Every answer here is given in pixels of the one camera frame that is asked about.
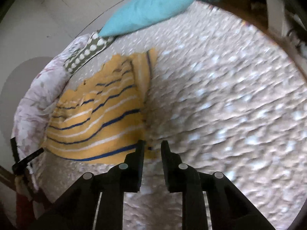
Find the yellow striped knit garment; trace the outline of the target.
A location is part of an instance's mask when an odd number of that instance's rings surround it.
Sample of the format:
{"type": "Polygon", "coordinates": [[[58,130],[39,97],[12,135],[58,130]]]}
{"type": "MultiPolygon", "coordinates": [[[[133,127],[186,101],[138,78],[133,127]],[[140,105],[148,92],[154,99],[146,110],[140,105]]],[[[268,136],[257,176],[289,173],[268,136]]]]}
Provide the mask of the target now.
{"type": "Polygon", "coordinates": [[[118,164],[145,139],[143,108],[158,53],[115,55],[59,99],[42,146],[74,161],[118,164]]]}

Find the pink floral duvet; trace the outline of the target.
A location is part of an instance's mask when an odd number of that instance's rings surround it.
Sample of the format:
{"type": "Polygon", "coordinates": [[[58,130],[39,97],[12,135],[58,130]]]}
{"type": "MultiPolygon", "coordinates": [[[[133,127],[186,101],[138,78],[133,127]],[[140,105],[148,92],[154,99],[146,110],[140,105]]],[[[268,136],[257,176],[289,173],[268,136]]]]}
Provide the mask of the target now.
{"type": "Polygon", "coordinates": [[[20,159],[24,159],[39,149],[50,114],[71,76],[66,71],[64,63],[73,52],[87,44],[89,36],[85,34],[77,37],[55,56],[37,74],[30,88],[20,100],[14,114],[12,128],[12,137],[16,139],[20,159]]]}

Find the grey dotted bedspread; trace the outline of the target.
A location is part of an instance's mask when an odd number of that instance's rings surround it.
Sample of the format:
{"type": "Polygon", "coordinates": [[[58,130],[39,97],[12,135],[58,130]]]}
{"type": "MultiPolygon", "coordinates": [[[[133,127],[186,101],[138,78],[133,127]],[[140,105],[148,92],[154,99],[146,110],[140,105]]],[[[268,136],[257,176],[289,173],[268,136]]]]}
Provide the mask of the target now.
{"type": "Polygon", "coordinates": [[[146,104],[148,137],[183,162],[223,172],[276,229],[306,200],[306,81],[256,27],[196,2],[119,37],[75,73],[75,89],[115,54],[158,51],[146,104]]]}

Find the olive white-dotted pillow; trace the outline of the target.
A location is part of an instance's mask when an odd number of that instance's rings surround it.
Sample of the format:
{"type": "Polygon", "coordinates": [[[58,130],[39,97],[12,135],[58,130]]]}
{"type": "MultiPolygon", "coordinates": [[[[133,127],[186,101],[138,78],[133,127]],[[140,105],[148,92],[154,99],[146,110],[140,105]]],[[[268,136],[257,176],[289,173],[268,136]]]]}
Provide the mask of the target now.
{"type": "Polygon", "coordinates": [[[65,61],[64,67],[71,75],[77,72],[93,57],[107,49],[114,41],[115,36],[101,37],[99,31],[94,31],[84,47],[73,52],[73,54],[65,61]]]}

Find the turquoise pillow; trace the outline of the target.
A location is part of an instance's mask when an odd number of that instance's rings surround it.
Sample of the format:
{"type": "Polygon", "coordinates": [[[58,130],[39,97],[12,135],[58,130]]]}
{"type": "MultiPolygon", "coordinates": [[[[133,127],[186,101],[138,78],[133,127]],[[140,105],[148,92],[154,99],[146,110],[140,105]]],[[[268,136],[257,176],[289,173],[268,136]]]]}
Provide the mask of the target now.
{"type": "Polygon", "coordinates": [[[131,0],[109,18],[101,37],[135,32],[184,12],[195,0],[131,0]]]}

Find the white cluttered shelf unit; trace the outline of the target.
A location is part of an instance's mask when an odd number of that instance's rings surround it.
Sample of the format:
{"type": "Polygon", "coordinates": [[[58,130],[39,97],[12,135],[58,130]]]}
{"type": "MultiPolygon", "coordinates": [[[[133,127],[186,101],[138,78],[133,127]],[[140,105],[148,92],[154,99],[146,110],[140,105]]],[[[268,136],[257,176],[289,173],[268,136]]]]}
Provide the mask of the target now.
{"type": "Polygon", "coordinates": [[[306,69],[306,14],[295,0],[250,0],[251,11],[282,43],[295,62],[306,69]]]}

